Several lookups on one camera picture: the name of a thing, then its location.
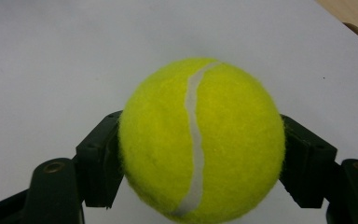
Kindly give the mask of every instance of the white curved line on ball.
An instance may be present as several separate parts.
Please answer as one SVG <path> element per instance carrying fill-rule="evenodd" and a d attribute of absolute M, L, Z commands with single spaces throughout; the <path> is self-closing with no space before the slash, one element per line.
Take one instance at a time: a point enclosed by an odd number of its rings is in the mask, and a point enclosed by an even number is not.
<path fill-rule="evenodd" d="M 193 141 L 193 175 L 187 195 L 183 198 L 179 206 L 172 212 L 174 216 L 184 216 L 185 214 L 199 207 L 203 192 L 203 167 L 204 154 L 202 150 L 202 136 L 197 123 L 197 89 L 203 79 L 204 73 L 217 66 L 220 62 L 208 63 L 197 73 L 188 78 L 185 107 L 189 119 L 190 134 Z"/>

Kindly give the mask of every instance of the yellow felt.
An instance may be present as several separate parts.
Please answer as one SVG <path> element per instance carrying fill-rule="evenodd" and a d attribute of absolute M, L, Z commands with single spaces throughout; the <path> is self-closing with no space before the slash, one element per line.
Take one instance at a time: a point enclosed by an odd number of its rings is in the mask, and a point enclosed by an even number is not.
<path fill-rule="evenodd" d="M 187 79 L 214 61 L 186 59 L 161 68 L 135 91 L 120 118 L 120 153 L 131 186 L 179 222 L 240 217 L 266 196 L 281 171 L 284 131 L 277 108 L 256 79 L 221 63 L 204 73 L 197 92 L 205 160 L 200 206 L 183 217 L 170 215 L 192 177 Z"/>

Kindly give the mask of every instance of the white tabletop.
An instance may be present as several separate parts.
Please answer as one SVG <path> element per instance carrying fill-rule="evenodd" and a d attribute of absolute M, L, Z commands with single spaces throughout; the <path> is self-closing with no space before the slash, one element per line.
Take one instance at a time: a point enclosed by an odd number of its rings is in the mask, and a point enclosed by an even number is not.
<path fill-rule="evenodd" d="M 358 37 L 313 1 L 0 1 L 0 200 L 33 169 L 75 147 L 121 110 L 149 74 L 191 56 L 260 79 L 281 113 L 358 159 Z M 231 223 L 325 223 L 277 183 Z M 124 180 L 113 208 L 88 223 L 171 223 Z"/>

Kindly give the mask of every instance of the white surface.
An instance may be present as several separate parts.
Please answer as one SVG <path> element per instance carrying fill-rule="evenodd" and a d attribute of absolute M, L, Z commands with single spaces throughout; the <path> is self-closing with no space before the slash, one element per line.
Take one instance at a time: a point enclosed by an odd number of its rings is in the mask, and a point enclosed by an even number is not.
<path fill-rule="evenodd" d="M 358 37 L 313 1 L 0 1 L 0 200 L 75 147 L 163 64 L 210 56 L 258 77 L 286 114 L 358 159 Z M 171 223 L 126 181 L 88 223 Z M 277 184 L 232 223 L 325 223 Z"/>

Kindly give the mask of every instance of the yellow tennis ball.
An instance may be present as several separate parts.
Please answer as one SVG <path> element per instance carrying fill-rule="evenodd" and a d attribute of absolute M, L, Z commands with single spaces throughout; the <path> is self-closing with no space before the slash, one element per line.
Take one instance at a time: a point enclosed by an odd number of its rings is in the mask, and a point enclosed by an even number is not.
<path fill-rule="evenodd" d="M 262 85 L 233 65 L 206 58 L 170 63 L 137 88 L 119 122 L 130 185 L 172 220 L 241 217 L 279 178 L 280 114 Z"/>

